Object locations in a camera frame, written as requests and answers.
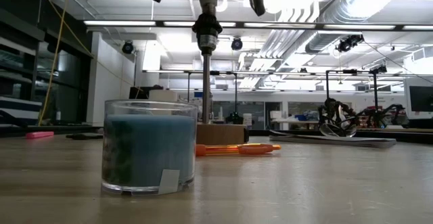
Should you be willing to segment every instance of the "wooden table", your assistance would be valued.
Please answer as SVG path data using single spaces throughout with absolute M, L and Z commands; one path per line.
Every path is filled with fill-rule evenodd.
M 432 223 L 432 146 L 282 147 L 198 158 L 186 192 L 135 198 L 100 191 L 101 141 L 0 139 L 0 223 Z

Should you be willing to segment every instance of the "blue candle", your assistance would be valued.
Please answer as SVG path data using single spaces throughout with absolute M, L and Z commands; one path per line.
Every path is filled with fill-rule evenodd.
M 127 187 L 157 187 L 164 169 L 193 180 L 196 121 L 188 116 L 111 114 L 104 123 L 102 179 Z

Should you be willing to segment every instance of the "pink eraser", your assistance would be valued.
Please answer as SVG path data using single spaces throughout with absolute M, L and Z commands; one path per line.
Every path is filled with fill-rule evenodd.
M 33 133 L 26 133 L 27 139 L 38 139 L 41 137 L 50 137 L 53 136 L 54 132 L 48 131 L 48 132 L 33 132 Z

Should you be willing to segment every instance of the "glass jar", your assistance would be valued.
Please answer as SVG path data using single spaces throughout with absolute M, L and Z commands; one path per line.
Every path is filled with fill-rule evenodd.
M 179 171 L 177 191 L 192 183 L 197 113 L 191 104 L 106 101 L 103 189 L 158 194 L 164 170 Z

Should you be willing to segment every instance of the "orange pen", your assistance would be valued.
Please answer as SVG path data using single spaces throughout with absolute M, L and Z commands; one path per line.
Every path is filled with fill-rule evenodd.
M 263 143 L 247 143 L 244 145 L 196 145 L 196 156 L 219 154 L 266 154 L 273 150 L 280 150 L 280 145 Z

